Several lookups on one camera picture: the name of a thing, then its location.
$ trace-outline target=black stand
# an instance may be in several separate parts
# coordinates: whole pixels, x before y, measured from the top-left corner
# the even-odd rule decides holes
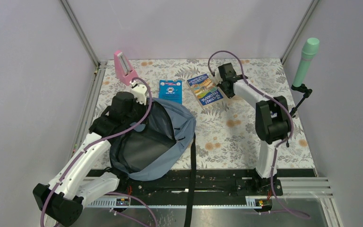
[[[295,87],[295,86],[292,85],[292,90],[293,91],[299,91],[301,93],[304,93],[303,98],[299,101],[299,103],[297,104],[297,106],[296,107],[293,107],[292,110],[290,111],[290,116],[294,118],[295,117],[294,114],[295,114],[295,112],[297,112],[297,109],[301,105],[301,103],[303,103],[306,98],[310,97],[310,95],[312,93],[312,89],[308,89],[305,86],[305,84],[301,84],[301,86],[299,86],[299,87]]]

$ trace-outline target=floral tablecloth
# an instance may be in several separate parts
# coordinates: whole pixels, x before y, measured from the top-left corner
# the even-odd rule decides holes
[[[178,60],[130,60],[139,77],[151,87],[154,97],[159,94],[159,80],[183,81],[183,105],[197,119],[196,148],[197,168],[253,168],[259,155],[260,140],[255,133],[255,110],[244,100],[235,96],[223,99],[203,109],[187,86],[186,80],[207,73],[205,59]],[[234,69],[241,74],[238,62],[233,59],[214,59],[211,66],[232,62]],[[279,59],[244,59],[244,73],[251,83],[275,96],[284,96],[289,109],[294,106],[292,94]],[[114,62],[108,61],[101,86],[94,119],[111,104],[118,92],[129,90],[116,78]],[[290,147],[279,148],[278,168],[313,168],[314,162],[299,118],[294,118],[294,135]],[[95,169],[110,166],[109,151],[94,165]],[[173,166],[173,169],[190,168],[190,147]]]

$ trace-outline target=gray wall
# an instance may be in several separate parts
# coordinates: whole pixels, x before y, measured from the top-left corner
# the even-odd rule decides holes
[[[0,0],[0,227],[37,226],[32,190],[69,157],[94,67],[57,0]]]
[[[130,59],[209,58],[218,50],[241,58],[280,58],[311,0],[69,2],[105,61],[118,49]]]
[[[363,1],[320,3],[285,64],[290,82],[309,37],[320,39],[320,50],[304,81],[314,92],[300,118],[344,225],[363,226]]]

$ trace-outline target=gray floor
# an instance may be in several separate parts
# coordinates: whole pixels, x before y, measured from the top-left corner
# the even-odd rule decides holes
[[[317,199],[288,199],[288,207],[307,212],[310,220],[302,220],[289,213],[258,215],[253,210],[243,209],[193,209],[192,227],[323,227],[328,226],[320,202]],[[274,201],[272,210],[280,210]],[[185,209],[153,210],[160,227],[182,227]],[[124,212],[138,218],[143,223],[154,226],[154,222],[146,209],[128,209]],[[114,216],[108,209],[86,208],[72,227],[140,227],[129,219]]]

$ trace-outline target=robotic arm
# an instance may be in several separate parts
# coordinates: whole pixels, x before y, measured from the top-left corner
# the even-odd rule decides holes
[[[221,82],[217,85],[228,98],[237,95],[255,108],[255,130],[261,139],[259,159],[256,164],[257,187],[270,184],[272,161],[275,154],[275,145],[287,137],[291,125],[287,114],[274,102],[263,97],[253,88],[247,86],[242,79],[243,75],[237,75],[231,63],[221,65],[215,71],[215,77]],[[283,96],[274,97],[287,109],[287,101]]]
[[[45,213],[63,226],[72,225],[86,205],[119,186],[118,176],[109,172],[85,185],[81,184],[97,159],[110,148],[111,139],[92,146],[89,144],[130,128],[131,123],[138,122],[146,113],[147,87],[136,83],[132,86],[130,93],[118,92],[113,97],[112,105],[94,120],[86,139],[65,167],[47,185],[39,183],[33,190],[40,210],[43,210],[48,195],[52,194]]]

